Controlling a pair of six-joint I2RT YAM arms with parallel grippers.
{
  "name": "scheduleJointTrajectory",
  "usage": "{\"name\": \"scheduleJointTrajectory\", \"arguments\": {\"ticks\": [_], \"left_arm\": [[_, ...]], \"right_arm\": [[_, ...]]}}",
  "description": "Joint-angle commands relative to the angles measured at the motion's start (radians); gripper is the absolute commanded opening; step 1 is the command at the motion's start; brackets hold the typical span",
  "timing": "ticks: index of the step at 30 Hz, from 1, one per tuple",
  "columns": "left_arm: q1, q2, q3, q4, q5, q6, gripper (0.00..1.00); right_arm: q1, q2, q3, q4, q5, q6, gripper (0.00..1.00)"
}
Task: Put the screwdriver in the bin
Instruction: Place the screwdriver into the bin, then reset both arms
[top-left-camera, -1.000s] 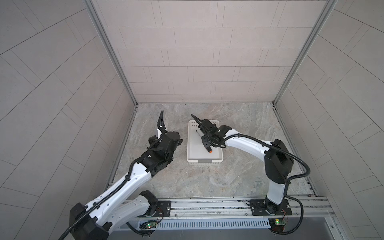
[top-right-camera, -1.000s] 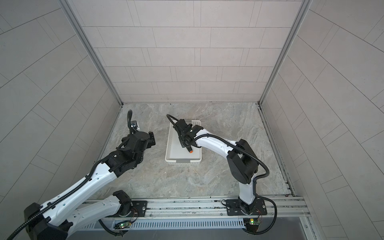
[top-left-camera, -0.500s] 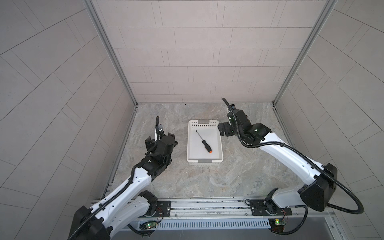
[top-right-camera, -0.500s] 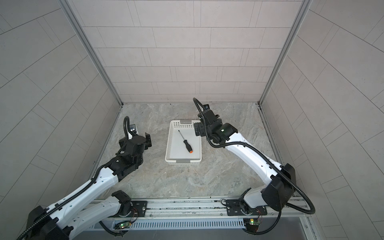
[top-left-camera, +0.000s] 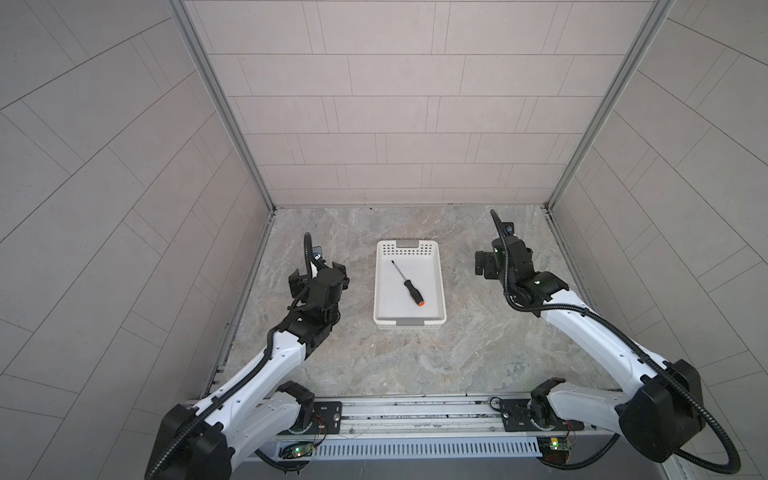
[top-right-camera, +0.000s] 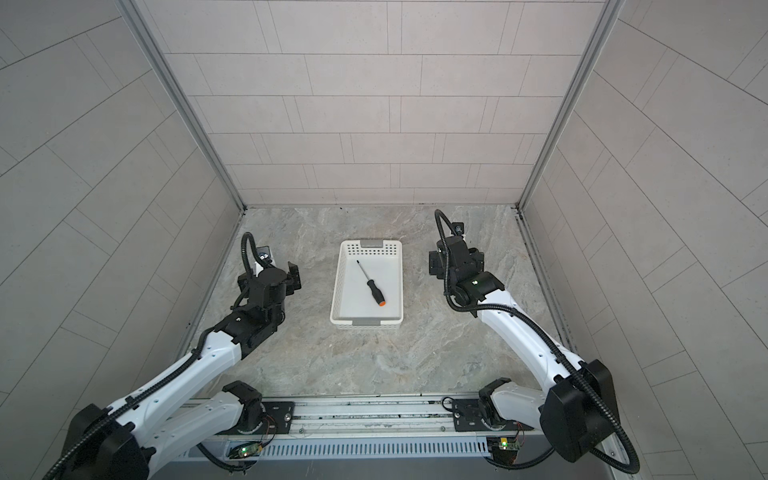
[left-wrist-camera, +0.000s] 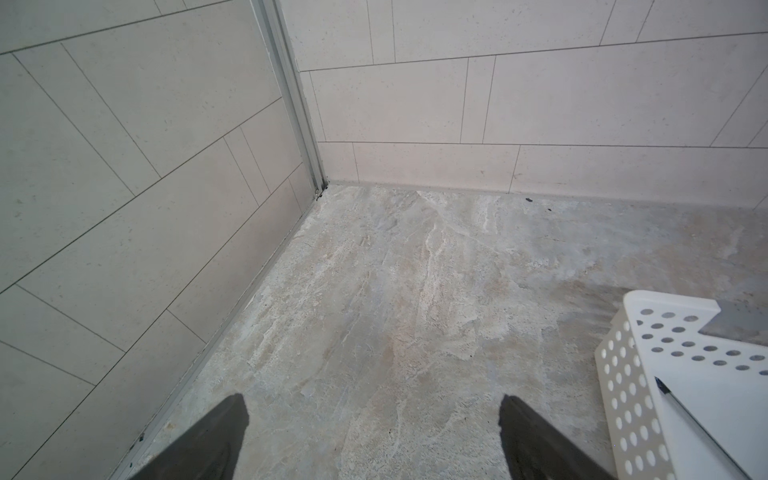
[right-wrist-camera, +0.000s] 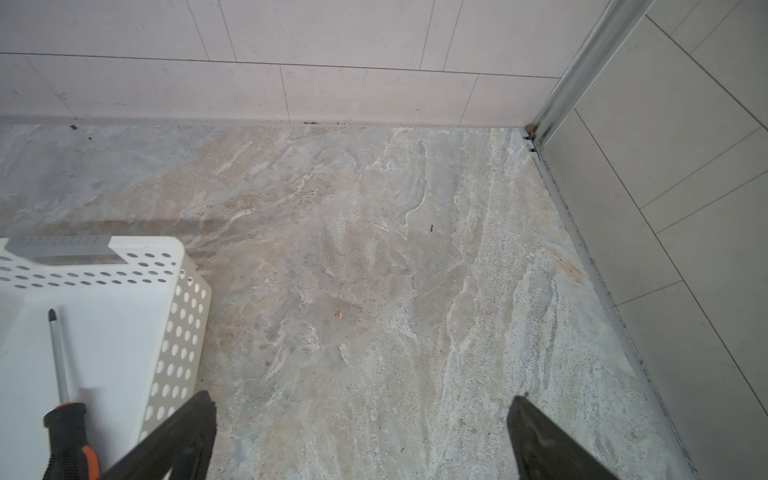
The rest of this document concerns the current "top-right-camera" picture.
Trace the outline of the black orange-tipped screwdriver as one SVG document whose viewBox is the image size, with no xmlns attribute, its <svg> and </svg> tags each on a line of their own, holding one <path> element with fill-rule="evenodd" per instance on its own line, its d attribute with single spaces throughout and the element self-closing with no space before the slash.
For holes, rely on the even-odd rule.
<svg viewBox="0 0 768 480">
<path fill-rule="evenodd" d="M 386 300 L 381 289 L 377 286 L 376 282 L 368 275 L 368 273 L 365 271 L 362 263 L 359 260 L 356 261 L 356 264 L 358 265 L 359 269 L 364 275 L 366 279 L 366 285 L 368 286 L 371 292 L 372 298 L 374 299 L 376 304 L 381 307 L 385 306 Z"/>
</svg>

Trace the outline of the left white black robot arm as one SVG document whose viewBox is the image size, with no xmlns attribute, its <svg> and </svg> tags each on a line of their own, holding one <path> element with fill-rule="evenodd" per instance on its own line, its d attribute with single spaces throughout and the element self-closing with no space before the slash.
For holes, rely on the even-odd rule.
<svg viewBox="0 0 768 480">
<path fill-rule="evenodd" d="M 179 408 L 219 374 L 245 359 L 285 320 L 285 299 L 301 287 L 297 265 L 277 268 L 252 233 L 241 237 L 244 272 L 230 314 L 204 330 L 183 358 L 107 407 L 86 406 L 70 423 L 48 479 L 149 479 L 208 437 L 231 428 L 256 430 L 262 395 L 242 381 L 204 404 Z"/>
</svg>

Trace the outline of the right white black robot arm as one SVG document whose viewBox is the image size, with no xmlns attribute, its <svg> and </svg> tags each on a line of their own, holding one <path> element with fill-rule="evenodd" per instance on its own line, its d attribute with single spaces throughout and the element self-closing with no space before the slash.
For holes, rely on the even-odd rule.
<svg viewBox="0 0 768 480">
<path fill-rule="evenodd" d="M 483 253 L 467 246 L 462 223 L 450 221 L 442 210 L 436 210 L 434 218 L 440 239 L 429 254 L 430 273 L 442 281 L 447 305 L 496 332 L 523 360 L 544 394 L 528 424 L 543 432 L 548 448 L 524 462 L 489 457 L 488 463 L 515 471 L 533 468 L 553 454 L 571 463 L 591 454 L 619 472 L 638 473 L 639 455 L 621 424 L 608 368 L 599 360 L 584 362 L 531 319 L 504 284 L 485 270 Z"/>
</svg>

